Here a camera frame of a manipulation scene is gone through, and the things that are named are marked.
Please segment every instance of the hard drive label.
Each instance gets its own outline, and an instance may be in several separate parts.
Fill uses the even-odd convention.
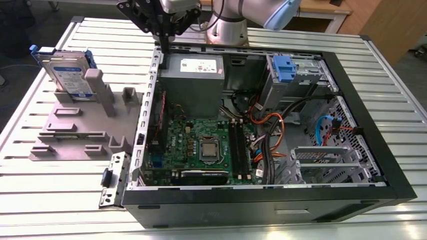
[[[94,95],[80,67],[55,66],[54,70],[60,84],[72,96],[88,98]]]

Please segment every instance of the cpu socket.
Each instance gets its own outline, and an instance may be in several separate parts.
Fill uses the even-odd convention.
[[[208,165],[220,160],[220,138],[218,136],[199,137],[199,159]]]

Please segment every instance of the green circuit board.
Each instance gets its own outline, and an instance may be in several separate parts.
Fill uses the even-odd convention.
[[[254,127],[246,124],[243,127],[246,136],[254,133]],[[206,138],[218,140],[219,156],[218,160],[206,162],[200,160],[200,141]],[[228,122],[218,120],[171,120],[167,130],[166,153],[163,156],[152,156],[154,162],[152,179],[155,185],[170,185],[168,170],[206,170],[227,171],[228,185],[254,184],[254,173],[250,167],[250,179],[242,176],[239,179],[234,175],[232,157],[230,148]]]

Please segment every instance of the wooden cabinet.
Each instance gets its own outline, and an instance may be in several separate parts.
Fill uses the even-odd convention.
[[[427,32],[427,0],[346,0],[339,34],[368,35],[391,65]]]

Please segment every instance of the motherboard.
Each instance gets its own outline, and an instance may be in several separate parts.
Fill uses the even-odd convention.
[[[164,154],[152,154],[144,180],[156,186],[251,185],[255,176],[248,144],[251,124],[218,120],[171,120]]]

